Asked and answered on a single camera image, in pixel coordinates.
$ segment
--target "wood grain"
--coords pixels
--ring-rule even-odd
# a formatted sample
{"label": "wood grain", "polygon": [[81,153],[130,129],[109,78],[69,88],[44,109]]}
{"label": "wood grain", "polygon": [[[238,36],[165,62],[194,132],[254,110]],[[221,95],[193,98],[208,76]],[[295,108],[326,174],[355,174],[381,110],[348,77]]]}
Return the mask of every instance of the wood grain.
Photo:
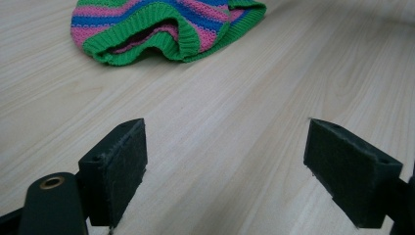
{"label": "wood grain", "polygon": [[[415,160],[415,1],[263,1],[265,19],[191,64],[100,65],[69,35],[75,1],[0,3],[0,214],[77,172],[145,118],[149,164],[115,234],[389,234],[356,229],[302,164],[309,118]],[[108,228],[90,228],[108,234]]]}

